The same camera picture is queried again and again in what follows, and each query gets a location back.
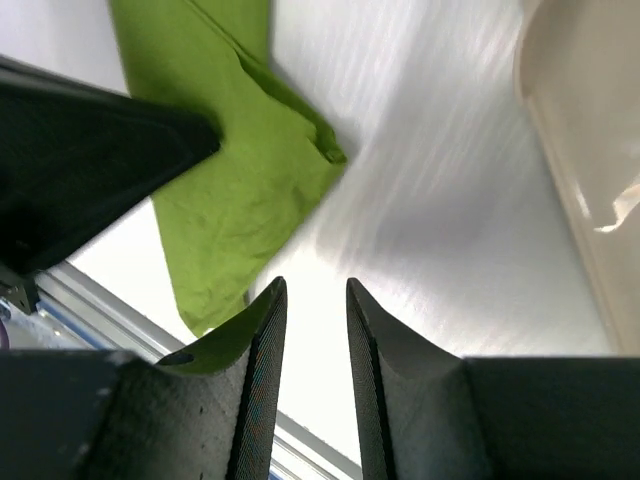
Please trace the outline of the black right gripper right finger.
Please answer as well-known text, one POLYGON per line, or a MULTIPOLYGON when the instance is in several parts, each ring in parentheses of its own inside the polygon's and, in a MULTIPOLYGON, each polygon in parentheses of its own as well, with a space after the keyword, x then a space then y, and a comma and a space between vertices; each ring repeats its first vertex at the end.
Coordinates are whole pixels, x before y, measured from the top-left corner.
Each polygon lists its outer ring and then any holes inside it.
POLYGON ((346 312, 367 479, 635 479, 639 362, 457 357, 357 279, 346 312))

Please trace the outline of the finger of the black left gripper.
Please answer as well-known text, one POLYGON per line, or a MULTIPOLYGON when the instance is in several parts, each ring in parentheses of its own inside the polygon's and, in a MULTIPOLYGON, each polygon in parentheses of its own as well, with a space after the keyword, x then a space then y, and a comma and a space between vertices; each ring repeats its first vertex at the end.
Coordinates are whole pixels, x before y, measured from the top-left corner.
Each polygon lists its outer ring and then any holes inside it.
POLYGON ((3 81, 2 263, 18 275, 60 263, 219 147, 197 113, 3 81))

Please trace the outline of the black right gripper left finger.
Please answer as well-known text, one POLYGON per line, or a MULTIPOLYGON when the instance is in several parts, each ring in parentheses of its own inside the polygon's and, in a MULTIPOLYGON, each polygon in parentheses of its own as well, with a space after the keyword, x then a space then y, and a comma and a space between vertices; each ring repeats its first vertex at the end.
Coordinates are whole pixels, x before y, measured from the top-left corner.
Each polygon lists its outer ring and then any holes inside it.
POLYGON ((122 350, 1 355, 5 479, 265 479, 287 323, 274 279, 156 363, 122 350))

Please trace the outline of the green paper napkin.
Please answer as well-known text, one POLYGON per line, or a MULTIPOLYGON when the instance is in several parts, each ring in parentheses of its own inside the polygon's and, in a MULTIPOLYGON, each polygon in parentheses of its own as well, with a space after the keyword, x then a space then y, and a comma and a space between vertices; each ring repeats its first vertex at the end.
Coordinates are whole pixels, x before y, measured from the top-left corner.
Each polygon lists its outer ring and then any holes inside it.
POLYGON ((130 94, 201 113, 219 151, 152 202, 181 319, 239 313, 260 271, 341 176, 329 123, 269 65, 267 1, 114 1, 130 94))

